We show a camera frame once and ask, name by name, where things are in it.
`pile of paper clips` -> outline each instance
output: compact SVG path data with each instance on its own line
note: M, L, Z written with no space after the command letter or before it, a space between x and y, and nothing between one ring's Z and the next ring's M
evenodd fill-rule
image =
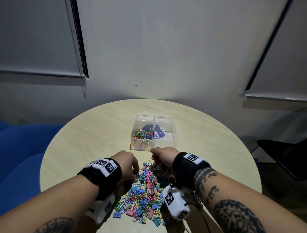
M150 160L143 163L143 168L137 173L140 184L133 184L115 205L113 218L121 218L121 215L126 213L134 222L146 223L149 219L157 227L161 223L164 224L160 213L160 207L164 203L163 188L157 182L157 176L162 177L163 173L154 163L149 163Z

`round sticker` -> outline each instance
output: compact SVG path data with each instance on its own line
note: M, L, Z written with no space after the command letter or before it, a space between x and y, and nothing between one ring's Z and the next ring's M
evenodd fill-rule
M148 124L143 127L142 130L153 130L153 125ZM166 130L163 126L156 125L155 128L155 139L163 138L166 135Z

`forearm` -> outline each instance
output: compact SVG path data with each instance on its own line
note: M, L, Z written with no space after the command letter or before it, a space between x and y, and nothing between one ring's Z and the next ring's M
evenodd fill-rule
M0 232L33 233L53 219L58 227L69 230L95 201L98 192L99 187L87 178L74 176L1 216Z
M274 201L212 168L199 170L195 191L227 232L306 232L307 224Z

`person's left arm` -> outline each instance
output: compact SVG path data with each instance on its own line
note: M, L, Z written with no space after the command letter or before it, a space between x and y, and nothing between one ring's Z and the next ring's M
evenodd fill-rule
M121 151L111 158L120 165L122 171L118 183L126 180L135 183L133 171L138 171L139 166L133 154ZM0 232L68 233L98 194L99 186L83 175L74 176L2 215Z

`person's left hand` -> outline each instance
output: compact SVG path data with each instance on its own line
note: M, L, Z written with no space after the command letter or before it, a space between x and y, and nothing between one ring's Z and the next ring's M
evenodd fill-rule
M119 184L126 180L130 180L132 183L137 182L135 173L140 171L140 167L138 166L138 160L131 152L120 151L111 158L116 160L122 169L122 177L118 182Z

